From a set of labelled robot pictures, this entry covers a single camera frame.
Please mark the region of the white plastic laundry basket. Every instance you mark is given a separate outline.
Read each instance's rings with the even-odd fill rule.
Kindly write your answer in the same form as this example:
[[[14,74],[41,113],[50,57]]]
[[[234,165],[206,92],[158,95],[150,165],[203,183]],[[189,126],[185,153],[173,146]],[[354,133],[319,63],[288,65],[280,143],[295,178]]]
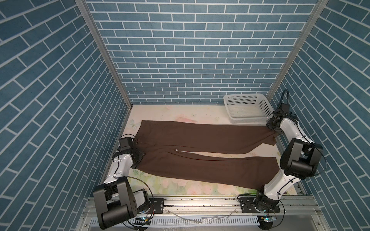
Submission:
[[[230,94],[223,97],[226,112],[233,124],[263,123],[273,115],[274,109],[260,94]]]

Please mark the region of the brown trousers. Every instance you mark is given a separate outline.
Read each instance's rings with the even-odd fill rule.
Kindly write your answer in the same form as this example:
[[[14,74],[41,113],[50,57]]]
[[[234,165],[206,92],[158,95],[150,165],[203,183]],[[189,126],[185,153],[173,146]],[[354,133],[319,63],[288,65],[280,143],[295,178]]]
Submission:
[[[276,144],[264,126],[194,124],[144,120],[136,134],[144,152],[138,169],[181,180],[219,183],[260,190],[280,171],[275,157],[250,152]]]

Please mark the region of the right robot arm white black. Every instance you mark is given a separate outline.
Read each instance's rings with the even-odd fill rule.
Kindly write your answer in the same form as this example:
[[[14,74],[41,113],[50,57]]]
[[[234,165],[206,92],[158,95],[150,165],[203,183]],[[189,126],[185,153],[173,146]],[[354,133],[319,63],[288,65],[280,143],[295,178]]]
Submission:
[[[267,126],[284,134],[289,144],[280,157],[280,171],[258,191],[254,200],[259,212],[274,210],[283,195],[295,183],[317,175],[323,158],[322,145],[315,143],[303,132],[298,117],[290,112],[288,104],[280,103]]]

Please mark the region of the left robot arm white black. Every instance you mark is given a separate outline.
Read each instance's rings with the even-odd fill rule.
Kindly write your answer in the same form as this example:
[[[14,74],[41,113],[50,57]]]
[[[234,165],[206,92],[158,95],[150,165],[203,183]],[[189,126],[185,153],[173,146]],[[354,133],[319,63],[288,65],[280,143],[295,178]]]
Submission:
[[[151,210],[147,191],[141,189],[134,192],[129,183],[130,169],[135,169],[144,156],[145,153],[137,148],[133,135],[119,138],[119,147],[111,158],[112,169],[105,181],[93,191],[98,224],[102,230]]]

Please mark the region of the white perforated vent strip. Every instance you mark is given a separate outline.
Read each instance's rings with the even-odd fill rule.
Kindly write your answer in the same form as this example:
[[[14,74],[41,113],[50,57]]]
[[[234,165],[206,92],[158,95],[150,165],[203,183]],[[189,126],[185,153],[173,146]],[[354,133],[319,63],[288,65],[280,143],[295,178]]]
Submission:
[[[133,224],[148,228],[184,228],[184,227],[202,227],[202,226],[259,226],[257,216],[221,216],[221,217],[201,217],[201,216],[157,216],[154,217],[149,225],[144,225],[141,218],[132,218],[129,221],[116,225],[123,227],[124,225]]]

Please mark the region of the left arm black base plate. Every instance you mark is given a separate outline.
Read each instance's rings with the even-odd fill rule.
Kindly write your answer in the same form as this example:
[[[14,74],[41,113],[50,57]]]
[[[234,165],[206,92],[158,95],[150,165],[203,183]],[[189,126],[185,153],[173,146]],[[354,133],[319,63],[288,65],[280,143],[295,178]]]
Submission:
[[[164,211],[164,198],[149,198],[147,199],[147,206],[144,213],[148,214],[162,214]]]

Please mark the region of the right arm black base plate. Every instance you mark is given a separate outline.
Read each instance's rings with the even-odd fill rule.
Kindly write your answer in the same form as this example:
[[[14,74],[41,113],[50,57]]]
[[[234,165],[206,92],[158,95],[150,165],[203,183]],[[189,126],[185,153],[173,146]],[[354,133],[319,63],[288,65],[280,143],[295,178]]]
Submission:
[[[269,204],[263,201],[256,203],[256,197],[242,196],[238,197],[242,213],[280,213],[280,207],[277,203]]]

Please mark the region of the aluminium mounting rail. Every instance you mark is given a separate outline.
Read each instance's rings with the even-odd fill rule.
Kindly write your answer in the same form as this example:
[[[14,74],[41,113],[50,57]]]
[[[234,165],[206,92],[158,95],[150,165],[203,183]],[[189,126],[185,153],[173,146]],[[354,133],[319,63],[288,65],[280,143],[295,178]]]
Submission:
[[[263,213],[242,213],[241,206],[236,196],[164,196],[159,195],[155,198],[164,198],[165,215],[179,216],[236,216],[239,214],[250,214],[261,216]],[[278,204],[280,213],[266,213],[270,215],[318,215],[321,210],[311,195],[283,195]]]

